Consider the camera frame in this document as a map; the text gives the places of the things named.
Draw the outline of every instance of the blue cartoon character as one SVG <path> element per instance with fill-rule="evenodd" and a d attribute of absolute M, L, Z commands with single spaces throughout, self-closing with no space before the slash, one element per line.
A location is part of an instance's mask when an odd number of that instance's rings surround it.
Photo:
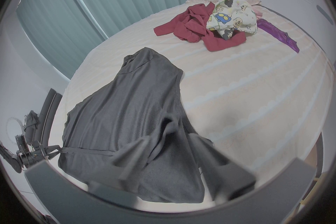
<path fill-rule="evenodd" d="M 226 24 L 228 21 L 231 20 L 231 15 L 227 15 L 224 13 L 217 13 L 215 15 L 215 18 L 217 19 L 218 22 L 222 22 L 223 24 Z"/>

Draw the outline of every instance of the pink cloth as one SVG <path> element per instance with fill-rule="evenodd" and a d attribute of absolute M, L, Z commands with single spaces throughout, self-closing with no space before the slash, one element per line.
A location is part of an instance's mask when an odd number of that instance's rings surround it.
<path fill-rule="evenodd" d="M 215 4 L 212 2 L 207 6 L 203 3 L 193 5 L 171 21 L 155 27 L 154 32 L 157 36 L 174 33 L 181 40 L 191 43 L 199 42 L 202 39 L 208 51 L 224 50 L 245 42 L 245 32 L 236 31 L 229 40 L 224 40 L 217 32 L 214 34 L 206 28 L 214 8 Z"/>
<path fill-rule="evenodd" d="M 257 10 L 255 7 L 252 7 L 254 13 L 255 13 L 255 16 L 257 17 L 257 20 L 261 19 L 263 17 L 263 13 L 259 10 Z"/>

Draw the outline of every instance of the purple satin cloth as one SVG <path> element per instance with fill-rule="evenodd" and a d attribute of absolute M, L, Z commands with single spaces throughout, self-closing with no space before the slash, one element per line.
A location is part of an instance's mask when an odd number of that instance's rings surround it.
<path fill-rule="evenodd" d="M 288 33 L 281 31 L 276 28 L 273 24 L 268 22 L 265 19 L 257 20 L 257 26 L 260 29 L 263 29 L 265 32 L 271 34 L 273 37 L 281 41 L 282 43 L 291 47 L 296 53 L 299 53 L 300 49 L 296 45 L 296 41 L 288 36 Z"/>

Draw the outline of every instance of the bed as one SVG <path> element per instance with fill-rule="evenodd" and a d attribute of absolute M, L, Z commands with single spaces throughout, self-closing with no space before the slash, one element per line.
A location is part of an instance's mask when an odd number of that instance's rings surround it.
<path fill-rule="evenodd" d="M 293 158 L 305 159 L 316 143 L 331 101 L 335 69 L 323 50 L 299 27 L 262 6 L 263 18 L 297 41 L 300 53 L 258 29 L 237 47 L 209 52 L 203 41 L 188 43 L 173 34 L 157 37 L 153 28 L 184 12 L 187 3 L 153 14 L 118 32 L 93 49 L 73 75 L 59 104 L 49 145 L 62 145 L 67 113 L 114 79 L 126 55 L 149 47 L 184 71 L 180 90 L 187 116 L 201 136 L 227 157 L 252 171 L 259 187 Z M 65 174 L 82 189 L 86 185 Z M 138 209 L 188 211 L 202 204 L 139 201 Z"/>

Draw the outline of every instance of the dark gray sleeveless shirt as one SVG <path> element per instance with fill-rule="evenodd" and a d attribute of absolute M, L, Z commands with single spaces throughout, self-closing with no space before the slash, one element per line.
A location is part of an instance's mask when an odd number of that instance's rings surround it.
<path fill-rule="evenodd" d="M 149 136 L 151 154 L 137 195 L 146 201 L 202 202 L 204 186 L 186 137 L 195 130 L 180 101 L 182 74 L 149 48 L 126 56 L 113 81 L 68 113 L 59 167 L 89 182 L 123 148 Z"/>

